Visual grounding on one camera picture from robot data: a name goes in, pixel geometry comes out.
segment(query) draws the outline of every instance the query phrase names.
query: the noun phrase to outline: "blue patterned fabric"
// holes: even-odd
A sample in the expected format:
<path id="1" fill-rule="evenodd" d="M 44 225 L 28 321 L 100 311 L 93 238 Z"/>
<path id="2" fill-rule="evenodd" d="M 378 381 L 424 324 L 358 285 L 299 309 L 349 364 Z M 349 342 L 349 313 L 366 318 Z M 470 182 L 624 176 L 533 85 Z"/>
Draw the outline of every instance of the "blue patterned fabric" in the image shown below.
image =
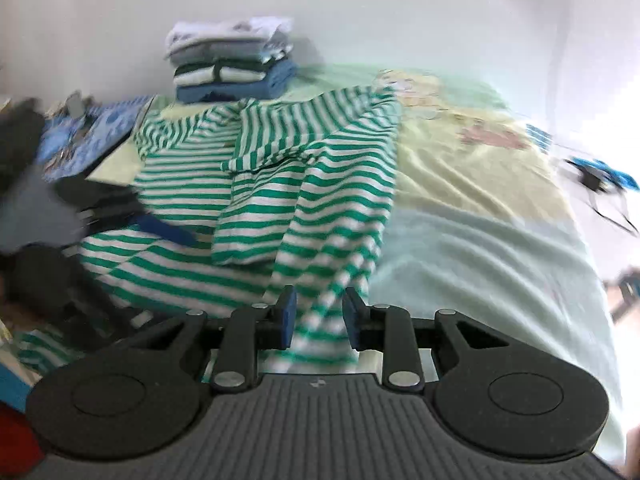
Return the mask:
<path id="1" fill-rule="evenodd" d="M 531 137 L 531 140 L 535 142 L 536 146 L 539 147 L 542 153 L 546 155 L 549 152 L 549 148 L 551 147 L 551 135 L 540 128 L 536 128 L 532 124 L 527 124 L 527 135 Z"/>
<path id="2" fill-rule="evenodd" d="M 76 131 L 82 127 L 84 122 L 82 119 L 57 117 L 47 121 L 36 160 L 45 163 L 65 147 L 71 149 L 72 156 L 69 160 L 47 171 L 46 179 L 55 180 L 63 176 L 75 175 L 88 168 L 131 131 L 140 108 L 149 99 L 149 96 L 141 96 L 128 101 L 89 108 L 88 112 L 97 116 L 97 119 L 86 137 L 75 146 L 70 146 L 69 143 L 72 142 Z"/>

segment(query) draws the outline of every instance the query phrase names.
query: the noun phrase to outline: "gray ribbed surface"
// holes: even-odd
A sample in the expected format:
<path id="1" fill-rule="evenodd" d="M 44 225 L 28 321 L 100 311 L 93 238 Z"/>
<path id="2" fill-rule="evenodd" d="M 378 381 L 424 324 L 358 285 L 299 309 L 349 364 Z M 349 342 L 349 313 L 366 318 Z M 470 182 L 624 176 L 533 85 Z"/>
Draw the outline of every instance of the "gray ribbed surface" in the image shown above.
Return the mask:
<path id="1" fill-rule="evenodd" d="M 98 465 L 50 456 L 28 478 L 587 480 L 618 477 L 591 455 L 548 465 L 494 460 L 450 437 L 419 397 L 389 393 L 380 388 L 371 375 L 351 375 L 265 376 L 257 390 L 218 397 L 197 428 L 155 455 Z"/>

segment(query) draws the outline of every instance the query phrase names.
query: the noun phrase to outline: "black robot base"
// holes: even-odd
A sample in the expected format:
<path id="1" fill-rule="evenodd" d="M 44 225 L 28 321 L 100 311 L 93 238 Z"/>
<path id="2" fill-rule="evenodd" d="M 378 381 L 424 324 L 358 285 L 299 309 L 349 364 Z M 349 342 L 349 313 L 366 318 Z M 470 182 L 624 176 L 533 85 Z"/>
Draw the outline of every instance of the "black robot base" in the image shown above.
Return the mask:
<path id="1" fill-rule="evenodd" d="M 609 406 L 587 372 L 454 310 L 412 319 L 353 289 L 342 304 L 351 346 L 383 352 L 381 381 L 258 374 L 258 351 L 290 345 L 292 287 L 228 319 L 191 312 L 36 385 L 26 413 L 47 455 L 28 478 L 619 478 L 591 454 Z"/>

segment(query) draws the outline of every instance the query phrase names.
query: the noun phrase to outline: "circular pad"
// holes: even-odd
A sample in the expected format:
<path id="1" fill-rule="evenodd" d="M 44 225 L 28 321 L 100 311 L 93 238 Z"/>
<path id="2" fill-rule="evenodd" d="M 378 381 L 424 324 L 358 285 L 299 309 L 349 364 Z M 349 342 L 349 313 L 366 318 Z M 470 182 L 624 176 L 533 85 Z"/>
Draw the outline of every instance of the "circular pad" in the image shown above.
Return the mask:
<path id="1" fill-rule="evenodd" d="M 594 377 L 523 344 L 465 351 L 441 377 L 433 403 L 466 442 L 520 460 L 590 450 L 609 412 Z"/>
<path id="2" fill-rule="evenodd" d="M 74 406 L 87 415 L 114 416 L 135 409 L 145 399 L 146 388 L 139 380 L 111 374 L 78 384 L 73 391 Z"/>
<path id="3" fill-rule="evenodd" d="M 489 386 L 489 397 L 498 408 L 517 415 L 542 415 L 562 402 L 562 388 L 536 374 L 508 374 Z"/>
<path id="4" fill-rule="evenodd" d="M 26 416 L 63 454 L 122 460 L 176 439 L 199 406 L 197 384 L 162 352 L 109 348 L 45 376 Z"/>

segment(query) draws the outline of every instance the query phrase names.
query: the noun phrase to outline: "bed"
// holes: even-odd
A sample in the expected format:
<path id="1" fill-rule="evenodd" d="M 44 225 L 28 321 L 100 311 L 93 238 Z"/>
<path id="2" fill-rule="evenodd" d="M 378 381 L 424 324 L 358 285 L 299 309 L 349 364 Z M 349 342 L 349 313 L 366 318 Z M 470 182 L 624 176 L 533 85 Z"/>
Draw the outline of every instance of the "bed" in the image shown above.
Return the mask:
<path id="1" fill-rule="evenodd" d="M 404 112 L 396 194 L 382 255 L 367 280 L 368 302 L 401 305 L 417 317 L 455 308 L 588 370 L 610 402 L 595 452 L 607 462 L 621 462 L 622 402 L 606 299 L 545 155 L 495 91 L 464 78 L 362 66 L 308 68 L 280 101 L 372 82 L 393 88 Z M 180 120 L 208 108 L 158 105 L 157 113 L 162 120 Z M 132 136 L 90 178 L 133 182 L 145 168 L 138 149 Z M 126 302 L 137 296 L 122 272 L 148 247 L 166 245 L 150 240 L 138 248 L 132 241 L 121 254 L 110 253 L 108 266 L 97 265 L 100 244 L 120 235 L 94 240 L 83 251 L 88 268 Z M 212 309 L 210 314 L 220 314 Z M 78 356 L 47 328 L 18 338 L 16 348 L 23 364 L 42 373 Z M 381 362 L 377 352 L 362 352 L 344 369 L 379 371 Z M 322 369 L 317 364 L 295 371 L 316 372 Z M 426 378 L 435 379 L 428 351 L 422 364 Z"/>

